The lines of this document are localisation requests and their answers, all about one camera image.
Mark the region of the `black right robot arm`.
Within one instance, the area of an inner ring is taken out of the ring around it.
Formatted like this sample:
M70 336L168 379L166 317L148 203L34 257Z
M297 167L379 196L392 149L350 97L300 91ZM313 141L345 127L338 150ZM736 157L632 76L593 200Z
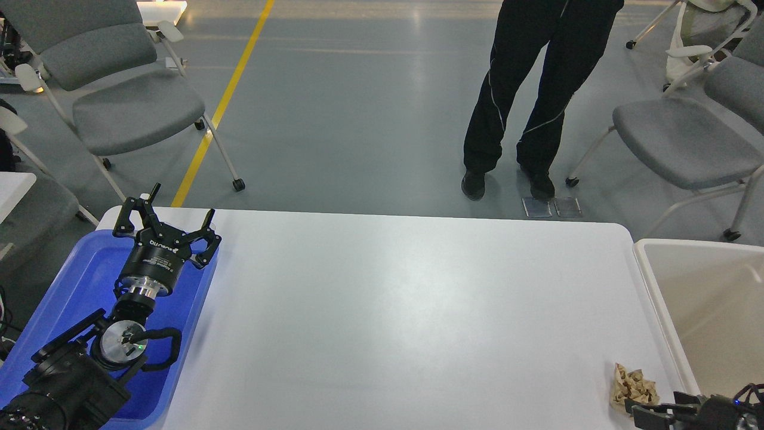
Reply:
M762 429L762 384L749 383L733 397L673 392L673 403L625 400L624 409L641 429Z

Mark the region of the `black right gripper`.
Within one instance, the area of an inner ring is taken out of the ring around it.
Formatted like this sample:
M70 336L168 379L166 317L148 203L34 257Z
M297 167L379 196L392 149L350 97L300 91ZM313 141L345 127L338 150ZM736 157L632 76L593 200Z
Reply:
M674 391L674 404L644 404L630 398L624 409L639 429L683 429L695 423L696 429L738 429L747 409L731 398L691 395Z

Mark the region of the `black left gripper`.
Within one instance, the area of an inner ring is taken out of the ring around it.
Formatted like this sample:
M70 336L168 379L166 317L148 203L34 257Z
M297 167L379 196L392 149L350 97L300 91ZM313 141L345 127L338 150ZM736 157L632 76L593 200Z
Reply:
M140 289L150 291L149 296L169 296L185 262L191 261L195 268L204 269L221 244L221 236L212 228L215 209L208 210L198 231L188 234L161 223L152 205L159 190L161 183L155 183L147 198L126 198L116 218L112 236L135 237L135 245L118 275L118 296ZM131 222L133 212L141 217L144 229L139 232ZM199 241L207 246L194 251L193 244Z

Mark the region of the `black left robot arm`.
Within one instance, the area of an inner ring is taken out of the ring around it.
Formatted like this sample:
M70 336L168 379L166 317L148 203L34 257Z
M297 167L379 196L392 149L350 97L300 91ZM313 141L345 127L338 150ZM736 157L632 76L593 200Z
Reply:
M127 198L74 248L2 367L3 429L99 429L164 410L214 272L214 210L191 232Z

